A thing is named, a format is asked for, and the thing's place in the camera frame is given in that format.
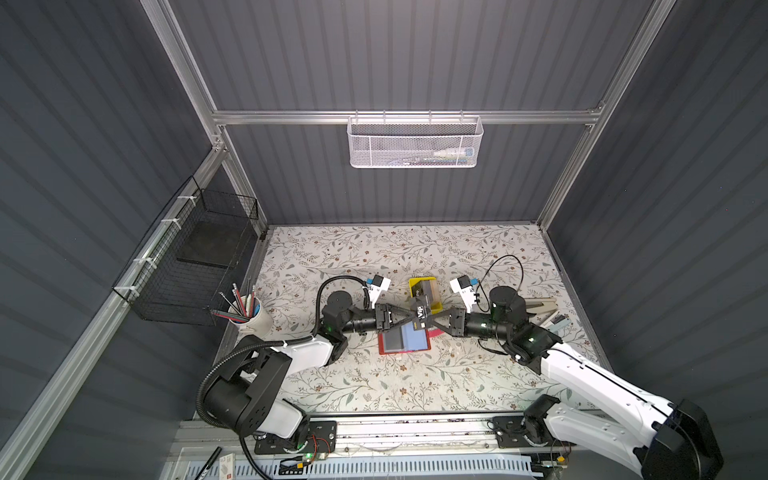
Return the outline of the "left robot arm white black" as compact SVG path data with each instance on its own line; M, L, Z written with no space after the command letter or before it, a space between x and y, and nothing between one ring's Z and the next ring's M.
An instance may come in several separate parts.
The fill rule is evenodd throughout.
M242 338L202 380L195 399L197 414L241 439L267 434L296 448L309 434L309 416L279 397L286 378L337 361L347 349L350 332L379 333L415 319L414 312L386 303L358 308L347 292L336 291L316 312L310 335L276 341Z

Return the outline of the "yellow plastic card tray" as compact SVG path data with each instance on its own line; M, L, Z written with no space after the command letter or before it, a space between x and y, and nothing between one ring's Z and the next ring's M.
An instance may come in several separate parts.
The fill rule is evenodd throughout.
M439 285L435 277L412 277L408 280L412 298L423 298L431 308L441 304Z

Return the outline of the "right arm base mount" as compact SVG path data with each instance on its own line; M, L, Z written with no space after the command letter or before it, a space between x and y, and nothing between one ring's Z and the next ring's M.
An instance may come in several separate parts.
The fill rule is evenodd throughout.
M487 428L494 434L499 448L522 447L563 447L571 451L573 443L563 442L554 438L548 440L531 440L523 426L523 417L519 415L493 416L486 421Z

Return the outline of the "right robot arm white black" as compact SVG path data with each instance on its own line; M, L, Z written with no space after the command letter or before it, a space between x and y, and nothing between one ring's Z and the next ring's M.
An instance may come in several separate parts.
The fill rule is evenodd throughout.
M414 299L418 326L455 338L496 340L517 364L565 386L601 412L590 414L543 394L514 430L529 444L575 444L643 479L714 479L722 470L724 457L700 406L652 394L579 354L547 326L533 322L542 310L540 300L495 287L488 310L478 312L475 284L456 279L452 288L463 307L433 312L429 301Z

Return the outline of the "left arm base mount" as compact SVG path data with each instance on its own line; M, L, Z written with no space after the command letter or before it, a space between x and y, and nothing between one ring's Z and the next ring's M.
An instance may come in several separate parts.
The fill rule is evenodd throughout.
M337 430L336 421L311 419L301 424L299 430L288 439L265 434L256 440L253 452L257 455L319 454L323 457L335 452Z

